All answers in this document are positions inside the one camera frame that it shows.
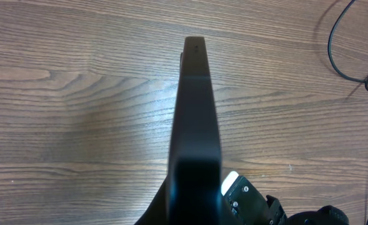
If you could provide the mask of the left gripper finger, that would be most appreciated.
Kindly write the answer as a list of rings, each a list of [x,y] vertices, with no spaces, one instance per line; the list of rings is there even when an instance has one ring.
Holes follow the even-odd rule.
[[[166,180],[163,181],[149,207],[135,225],[168,225],[166,209]]]

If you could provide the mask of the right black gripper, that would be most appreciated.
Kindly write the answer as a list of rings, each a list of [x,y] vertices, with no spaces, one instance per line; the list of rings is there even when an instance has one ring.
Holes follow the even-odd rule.
[[[241,224],[285,225],[287,216],[278,198],[262,194],[244,176],[239,176],[224,199]]]

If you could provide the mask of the smartphone with teal screen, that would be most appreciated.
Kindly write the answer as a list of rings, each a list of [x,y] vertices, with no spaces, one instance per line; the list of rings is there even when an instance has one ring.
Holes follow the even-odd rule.
[[[185,39],[169,148],[169,224],[219,224],[221,142],[203,37]]]

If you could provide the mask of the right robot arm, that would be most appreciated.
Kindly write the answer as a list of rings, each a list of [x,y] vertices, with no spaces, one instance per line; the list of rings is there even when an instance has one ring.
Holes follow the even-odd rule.
[[[348,225],[349,219],[340,209],[328,205],[317,211],[287,216],[278,198],[263,196],[249,180],[230,172],[223,180],[221,193],[230,205],[230,212],[244,225]]]

